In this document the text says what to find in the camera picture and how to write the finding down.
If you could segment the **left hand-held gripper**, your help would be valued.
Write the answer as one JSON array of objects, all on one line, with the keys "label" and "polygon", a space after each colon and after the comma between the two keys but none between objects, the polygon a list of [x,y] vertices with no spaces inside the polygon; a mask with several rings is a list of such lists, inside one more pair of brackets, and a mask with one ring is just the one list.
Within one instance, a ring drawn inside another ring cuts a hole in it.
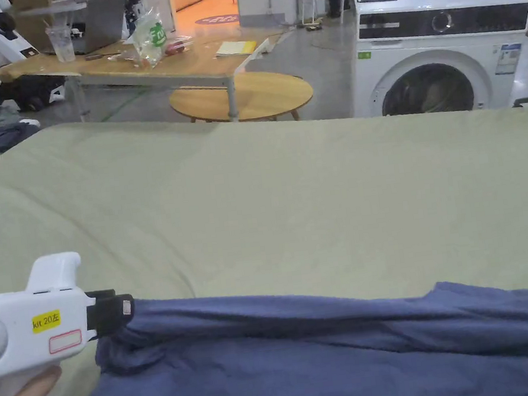
[{"label": "left hand-held gripper", "polygon": [[78,288],[80,263],[76,252],[40,257],[22,291],[0,294],[0,396],[15,396],[50,366],[133,319],[130,294]]}]

